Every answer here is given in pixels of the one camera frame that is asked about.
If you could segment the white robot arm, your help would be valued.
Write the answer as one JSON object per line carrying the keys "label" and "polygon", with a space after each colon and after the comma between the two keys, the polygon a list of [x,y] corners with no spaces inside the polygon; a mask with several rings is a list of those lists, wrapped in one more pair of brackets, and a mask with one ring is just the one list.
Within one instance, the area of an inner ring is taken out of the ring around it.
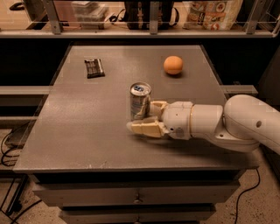
{"label": "white robot arm", "polygon": [[250,152],[263,144],[280,154],[280,112],[247,94],[235,95],[223,106],[153,101],[149,115],[127,127],[147,137],[201,138],[231,151]]}

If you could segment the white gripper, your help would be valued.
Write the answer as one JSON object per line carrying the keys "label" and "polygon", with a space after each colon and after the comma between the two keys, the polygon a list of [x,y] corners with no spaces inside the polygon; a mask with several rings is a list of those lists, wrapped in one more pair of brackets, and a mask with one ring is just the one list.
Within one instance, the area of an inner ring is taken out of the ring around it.
{"label": "white gripper", "polygon": [[193,104],[190,101],[152,101],[150,117],[134,120],[126,124],[129,131],[137,135],[161,138],[169,135],[173,139],[189,140],[190,115]]}

